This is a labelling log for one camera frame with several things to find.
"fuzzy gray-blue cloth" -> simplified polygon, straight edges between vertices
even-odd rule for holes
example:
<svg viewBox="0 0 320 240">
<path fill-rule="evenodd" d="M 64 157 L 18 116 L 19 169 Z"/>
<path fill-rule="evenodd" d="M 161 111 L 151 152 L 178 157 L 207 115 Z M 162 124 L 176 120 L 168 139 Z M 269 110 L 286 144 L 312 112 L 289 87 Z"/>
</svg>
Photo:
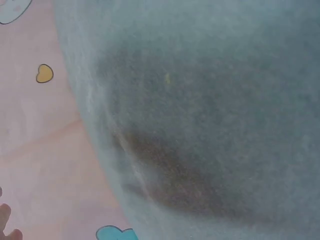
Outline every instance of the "fuzzy gray-blue cloth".
<svg viewBox="0 0 320 240">
<path fill-rule="evenodd" d="M 318 239 L 320 1 L 54 2 L 79 111 L 140 240 Z"/>
</svg>

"pink bedsheet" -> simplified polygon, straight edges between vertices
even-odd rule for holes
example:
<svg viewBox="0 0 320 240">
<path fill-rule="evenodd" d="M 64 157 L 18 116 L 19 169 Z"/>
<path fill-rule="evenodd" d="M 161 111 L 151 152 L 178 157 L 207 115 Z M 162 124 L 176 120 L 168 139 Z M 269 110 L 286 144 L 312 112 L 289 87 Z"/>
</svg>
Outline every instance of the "pink bedsheet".
<svg viewBox="0 0 320 240">
<path fill-rule="evenodd" d="M 4 14 L 9 1 L 0 0 L 0 203 L 12 208 L 6 233 L 95 240 L 102 226 L 129 228 L 77 112 L 51 1 L 15 0 L 20 6 Z"/>
</svg>

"finger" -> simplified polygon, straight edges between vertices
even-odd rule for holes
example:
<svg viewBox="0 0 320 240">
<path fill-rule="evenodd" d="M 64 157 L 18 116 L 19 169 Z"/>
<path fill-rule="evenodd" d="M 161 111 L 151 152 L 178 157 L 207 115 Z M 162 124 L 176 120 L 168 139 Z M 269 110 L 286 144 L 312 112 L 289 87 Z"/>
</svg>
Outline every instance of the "finger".
<svg viewBox="0 0 320 240">
<path fill-rule="evenodd" d="M 6 224 L 9 220 L 11 214 L 11 208 L 7 204 L 2 204 L 0 206 L 0 232 L 3 232 L 3 230 L 6 227 Z"/>
<path fill-rule="evenodd" d="M 18 229 L 13 230 L 4 240 L 22 240 L 22 232 Z"/>
</svg>

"blue heart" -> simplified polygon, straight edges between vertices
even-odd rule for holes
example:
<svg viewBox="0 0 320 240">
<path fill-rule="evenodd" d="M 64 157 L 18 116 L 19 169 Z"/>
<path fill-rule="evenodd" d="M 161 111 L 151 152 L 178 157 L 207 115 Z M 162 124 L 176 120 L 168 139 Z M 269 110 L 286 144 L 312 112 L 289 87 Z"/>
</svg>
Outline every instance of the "blue heart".
<svg viewBox="0 0 320 240">
<path fill-rule="evenodd" d="M 116 226 L 103 226 L 96 231 L 97 240 L 138 240 L 132 228 L 121 230 Z"/>
</svg>

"yellow heart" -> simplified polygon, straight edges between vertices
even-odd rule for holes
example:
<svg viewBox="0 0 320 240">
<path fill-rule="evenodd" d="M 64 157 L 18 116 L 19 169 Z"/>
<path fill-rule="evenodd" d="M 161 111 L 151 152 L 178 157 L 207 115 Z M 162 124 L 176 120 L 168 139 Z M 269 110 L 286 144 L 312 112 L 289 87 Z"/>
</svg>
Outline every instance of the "yellow heart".
<svg viewBox="0 0 320 240">
<path fill-rule="evenodd" d="M 49 82 L 54 78 L 54 71 L 47 64 L 41 64 L 38 67 L 38 74 L 36 75 L 36 81 L 40 84 Z"/>
</svg>

